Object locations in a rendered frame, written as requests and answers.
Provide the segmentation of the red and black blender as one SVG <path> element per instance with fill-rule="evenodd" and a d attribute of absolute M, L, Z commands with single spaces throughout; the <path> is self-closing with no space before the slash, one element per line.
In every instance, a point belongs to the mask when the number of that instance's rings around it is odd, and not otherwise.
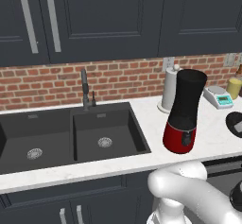
<path fill-rule="evenodd" d="M 176 94 L 164 129 L 164 147 L 176 154 L 188 153 L 194 146 L 198 107 L 207 75 L 183 69 L 177 74 Z"/>

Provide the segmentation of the black blender lid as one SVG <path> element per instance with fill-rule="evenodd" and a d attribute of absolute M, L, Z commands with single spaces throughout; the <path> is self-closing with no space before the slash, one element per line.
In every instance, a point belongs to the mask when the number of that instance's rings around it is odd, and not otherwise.
<path fill-rule="evenodd" d="M 228 130 L 236 137 L 242 138 L 242 131 L 238 132 L 234 126 L 242 121 L 242 112 L 230 112 L 226 116 L 226 126 Z"/>

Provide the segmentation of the black double sink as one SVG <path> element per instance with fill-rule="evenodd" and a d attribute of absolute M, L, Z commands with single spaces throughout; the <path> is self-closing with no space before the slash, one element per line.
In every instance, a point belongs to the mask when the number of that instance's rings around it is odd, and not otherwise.
<path fill-rule="evenodd" d="M 0 115 L 0 174 L 149 152 L 128 102 Z"/>

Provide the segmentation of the dark grey tap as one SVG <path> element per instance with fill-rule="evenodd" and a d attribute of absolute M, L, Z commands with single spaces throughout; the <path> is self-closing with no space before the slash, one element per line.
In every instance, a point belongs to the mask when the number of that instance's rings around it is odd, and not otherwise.
<path fill-rule="evenodd" d="M 82 92 L 83 92 L 83 110 L 88 111 L 91 107 L 96 106 L 95 99 L 89 101 L 89 85 L 87 81 L 86 70 L 81 70 L 81 82 L 82 82 Z"/>

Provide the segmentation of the white paper towel roll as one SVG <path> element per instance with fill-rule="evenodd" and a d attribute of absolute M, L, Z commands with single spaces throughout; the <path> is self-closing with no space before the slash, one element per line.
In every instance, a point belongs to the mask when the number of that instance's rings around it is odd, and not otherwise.
<path fill-rule="evenodd" d="M 165 71 L 164 91 L 162 100 L 158 102 L 158 109 L 164 113 L 170 113 L 176 94 L 177 74 L 181 70 L 178 64 L 168 67 Z"/>

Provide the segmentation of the white kitchen scale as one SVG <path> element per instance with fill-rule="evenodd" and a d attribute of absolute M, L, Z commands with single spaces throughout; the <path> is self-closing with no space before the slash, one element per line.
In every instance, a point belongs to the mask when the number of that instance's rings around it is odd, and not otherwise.
<path fill-rule="evenodd" d="M 217 109 L 229 109 L 233 106 L 231 95 L 222 87 L 209 86 L 203 90 L 203 96 Z"/>

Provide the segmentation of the dark base cupboard door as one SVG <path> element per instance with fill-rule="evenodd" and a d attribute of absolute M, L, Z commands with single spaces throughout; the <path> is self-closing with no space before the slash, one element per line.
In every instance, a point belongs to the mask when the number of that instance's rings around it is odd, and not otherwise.
<path fill-rule="evenodd" d="M 147 187 L 148 174 L 149 171 L 120 175 L 127 178 L 125 188 L 72 198 L 75 224 L 78 224 L 78 205 L 81 205 L 84 224 L 147 224 L 154 200 Z"/>
<path fill-rule="evenodd" d="M 67 224 L 73 224 L 68 201 L 27 206 L 0 212 L 0 224 L 61 224 L 60 209 L 65 208 Z"/>

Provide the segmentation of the dark base cupboard panel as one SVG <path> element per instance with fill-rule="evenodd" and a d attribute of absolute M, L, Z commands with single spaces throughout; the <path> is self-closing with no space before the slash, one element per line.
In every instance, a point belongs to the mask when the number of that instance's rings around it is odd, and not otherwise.
<path fill-rule="evenodd" d="M 125 176 L 108 177 L 98 180 L 79 181 L 45 188 L 26 190 L 0 195 L 0 208 L 13 208 L 28 203 L 47 201 L 73 195 L 122 189 L 127 186 Z"/>

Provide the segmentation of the yellow jar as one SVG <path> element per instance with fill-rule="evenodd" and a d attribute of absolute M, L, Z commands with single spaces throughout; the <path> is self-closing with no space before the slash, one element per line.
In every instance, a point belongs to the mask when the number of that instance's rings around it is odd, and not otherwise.
<path fill-rule="evenodd" d="M 230 78 L 226 91 L 231 95 L 232 99 L 237 99 L 240 89 L 242 87 L 242 81 L 237 78 Z"/>

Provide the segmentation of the brown bottle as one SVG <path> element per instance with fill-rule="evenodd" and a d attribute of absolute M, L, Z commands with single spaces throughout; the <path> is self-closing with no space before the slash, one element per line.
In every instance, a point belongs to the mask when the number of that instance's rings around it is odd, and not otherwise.
<path fill-rule="evenodd" d="M 235 77 L 242 80 L 242 64 L 239 65 L 239 68 L 237 69 L 235 73 Z"/>

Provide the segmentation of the grey wall socket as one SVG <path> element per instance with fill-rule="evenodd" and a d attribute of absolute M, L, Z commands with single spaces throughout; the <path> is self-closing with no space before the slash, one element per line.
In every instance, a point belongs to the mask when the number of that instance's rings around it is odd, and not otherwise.
<path fill-rule="evenodd" d="M 174 57 L 163 58 L 163 71 L 174 65 Z"/>
<path fill-rule="evenodd" d="M 239 66 L 242 63 L 242 53 L 230 53 L 225 56 L 223 66 L 224 67 L 232 67 Z"/>

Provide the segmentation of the dark wall cupboard door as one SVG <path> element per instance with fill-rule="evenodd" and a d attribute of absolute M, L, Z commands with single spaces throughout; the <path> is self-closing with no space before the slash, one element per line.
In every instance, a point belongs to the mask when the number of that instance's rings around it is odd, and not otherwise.
<path fill-rule="evenodd" d="M 52 63 L 158 56 L 163 0 L 54 0 L 61 52 L 53 43 L 47 0 L 40 0 Z"/>
<path fill-rule="evenodd" d="M 161 57 L 242 52 L 242 0 L 164 0 Z"/>
<path fill-rule="evenodd" d="M 21 0 L 0 0 L 0 67 L 48 64 L 39 0 L 28 0 L 38 54 L 30 48 Z"/>

